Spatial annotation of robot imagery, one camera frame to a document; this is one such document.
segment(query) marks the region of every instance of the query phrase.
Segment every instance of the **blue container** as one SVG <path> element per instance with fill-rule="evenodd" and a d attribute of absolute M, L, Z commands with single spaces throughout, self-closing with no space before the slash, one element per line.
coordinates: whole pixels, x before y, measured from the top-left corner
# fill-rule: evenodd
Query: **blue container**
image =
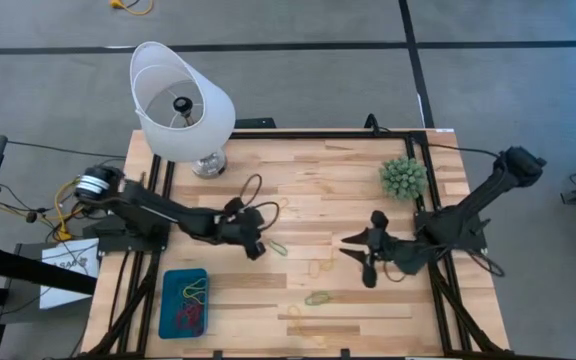
<path fill-rule="evenodd" d="M 198 337 L 206 332 L 207 325 L 208 273 L 206 270 L 166 271 L 161 295 L 159 337 L 162 339 Z"/>

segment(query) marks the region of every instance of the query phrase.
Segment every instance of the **floor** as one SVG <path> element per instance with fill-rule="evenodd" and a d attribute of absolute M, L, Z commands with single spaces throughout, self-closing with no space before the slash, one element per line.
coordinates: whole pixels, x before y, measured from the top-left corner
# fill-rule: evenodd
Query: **floor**
<path fill-rule="evenodd" d="M 406 44 L 413 34 L 401 4 L 416 46 Z M 0 0 L 0 134 L 125 153 L 139 123 L 131 49 L 121 47 L 146 40 L 178 45 L 231 96 L 239 118 L 357 127 L 372 112 L 383 126 L 454 128 L 462 146 L 523 145 L 548 160 L 535 186 L 502 196 L 483 215 L 493 219 L 490 256 L 507 272 L 495 282 L 512 348 L 576 358 L 576 206 L 559 199 L 576 172 L 576 1 L 155 0 L 152 13 L 133 17 L 106 1 Z M 350 45 L 228 46 L 312 42 Z M 225 46 L 191 46 L 206 44 Z M 464 159 L 476 186 L 490 159 Z M 96 161 L 9 145 L 0 181 L 45 206 L 57 184 Z M 0 249 L 44 237 L 39 225 L 0 213 Z M 85 322 L 82 312 L 11 326 L 0 358 L 67 356 Z"/>

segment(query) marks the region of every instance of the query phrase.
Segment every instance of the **green plant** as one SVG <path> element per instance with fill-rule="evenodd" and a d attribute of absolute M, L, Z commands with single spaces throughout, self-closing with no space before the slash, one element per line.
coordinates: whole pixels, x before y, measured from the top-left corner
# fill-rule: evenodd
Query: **green plant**
<path fill-rule="evenodd" d="M 405 156 L 384 162 L 379 175 L 384 192 L 399 200 L 415 199 L 426 189 L 426 167 Z"/>

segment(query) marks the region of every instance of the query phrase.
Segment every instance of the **wooden tabletop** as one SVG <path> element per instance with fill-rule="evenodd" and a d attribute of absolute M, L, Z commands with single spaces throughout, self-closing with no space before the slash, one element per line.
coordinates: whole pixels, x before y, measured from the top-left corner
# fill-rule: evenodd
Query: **wooden tabletop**
<path fill-rule="evenodd" d="M 429 142 L 457 145 L 453 132 L 427 130 Z M 171 198 L 186 206 L 222 208 L 246 179 L 259 173 L 263 188 L 254 203 L 276 201 L 279 220 L 263 233 L 288 249 L 283 257 L 267 246 L 257 261 L 238 246 L 210 246 L 172 229 L 163 253 L 150 323 L 147 357 L 339 356 L 348 348 L 356 356 L 440 355 L 441 345 L 424 269 L 400 283 L 380 276 L 377 287 L 361 282 L 359 263 L 341 254 L 341 239 L 369 225 L 373 210 L 390 219 L 391 235 L 412 239 L 412 202 L 386 198 L 379 184 L 382 161 L 405 155 L 398 139 L 230 140 L 224 148 L 228 170 L 218 179 L 194 176 L 177 164 Z M 431 148 L 442 205 L 469 193 L 457 151 Z M 152 153 L 141 131 L 132 136 L 125 172 L 138 178 L 150 168 Z M 161 193 L 165 166 L 159 174 Z M 262 211 L 272 217 L 272 207 Z M 454 253 L 464 305 L 480 327 L 507 347 L 492 279 L 464 254 Z M 82 351 L 92 348 L 108 329 L 108 315 L 123 254 L 106 255 L 88 319 Z M 129 258 L 126 273 L 129 273 Z M 149 263 L 144 260 L 144 270 Z M 163 274 L 168 270 L 204 268 L 210 277 L 207 334 L 196 339 L 164 340 L 158 336 Z M 401 276 L 389 266 L 393 278 Z M 129 276 L 123 277 L 117 315 L 123 308 Z M 307 306 L 313 291 L 327 291 L 331 301 Z M 454 314 L 446 304 L 453 347 L 458 348 Z M 141 309 L 133 318 L 129 350 L 137 343 Z"/>

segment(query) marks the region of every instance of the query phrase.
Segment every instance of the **white lamp shade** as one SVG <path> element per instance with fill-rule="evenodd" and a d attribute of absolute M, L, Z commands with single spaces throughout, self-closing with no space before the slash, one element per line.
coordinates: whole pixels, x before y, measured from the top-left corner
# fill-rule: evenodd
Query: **white lamp shade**
<path fill-rule="evenodd" d="M 145 109 L 153 99 L 181 81 L 192 81 L 199 89 L 204 107 L 202 117 L 183 128 L 167 127 L 148 117 Z M 232 134 L 235 107 L 228 95 L 160 43 L 145 42 L 135 49 L 130 63 L 130 84 L 146 141 L 153 153 L 166 160 L 199 160 L 217 151 Z"/>

